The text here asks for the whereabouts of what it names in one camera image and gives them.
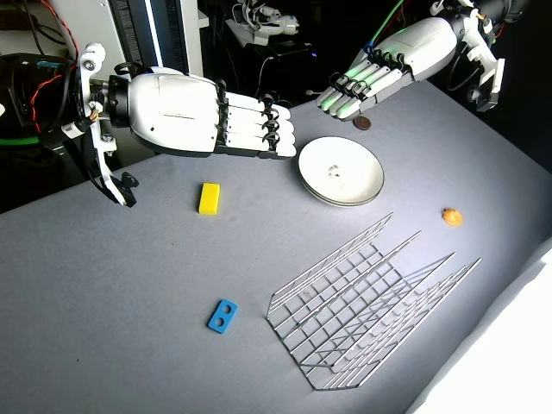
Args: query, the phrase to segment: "wire rack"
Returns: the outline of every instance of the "wire rack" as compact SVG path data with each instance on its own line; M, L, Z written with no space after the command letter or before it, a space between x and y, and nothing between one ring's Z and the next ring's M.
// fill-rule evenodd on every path
M381 253L373 241L391 216L272 296L267 320L316 390L364 384L480 262L422 289L455 254L402 275L390 259L420 232Z

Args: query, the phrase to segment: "yellow block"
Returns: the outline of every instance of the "yellow block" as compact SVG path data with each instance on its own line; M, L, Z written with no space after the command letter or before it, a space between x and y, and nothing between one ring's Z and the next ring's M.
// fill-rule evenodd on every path
M221 193L221 186L214 183L204 183L199 201L199 214L214 216L218 211L218 196Z

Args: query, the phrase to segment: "stack of plates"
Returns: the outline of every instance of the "stack of plates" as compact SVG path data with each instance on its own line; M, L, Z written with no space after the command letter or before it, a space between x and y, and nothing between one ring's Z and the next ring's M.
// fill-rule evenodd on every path
M378 159L361 144L338 136L308 143L299 155L299 171L316 198L344 207L373 200L384 182Z

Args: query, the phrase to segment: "dish rack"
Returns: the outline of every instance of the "dish rack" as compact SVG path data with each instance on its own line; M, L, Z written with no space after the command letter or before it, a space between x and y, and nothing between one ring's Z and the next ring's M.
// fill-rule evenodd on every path
M361 386L480 259L445 279L428 282L455 253L401 274L373 241L391 219L382 218L272 296L267 320L315 390Z

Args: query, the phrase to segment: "table surface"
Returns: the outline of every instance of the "table surface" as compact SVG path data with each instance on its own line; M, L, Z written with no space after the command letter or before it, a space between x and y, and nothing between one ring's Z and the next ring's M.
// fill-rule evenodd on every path
M292 111L298 146L353 139L381 161L371 203L323 204L293 160L159 156L127 169L132 209L78 185L0 216L0 412L399 413L550 235L552 176L428 83L374 108L362 132ZM204 181L222 185L200 216ZM451 228L441 209L462 211ZM421 229L404 272L457 252L483 261L363 387L314 392L264 318L285 282L393 212L383 250ZM239 305L229 330L206 323Z

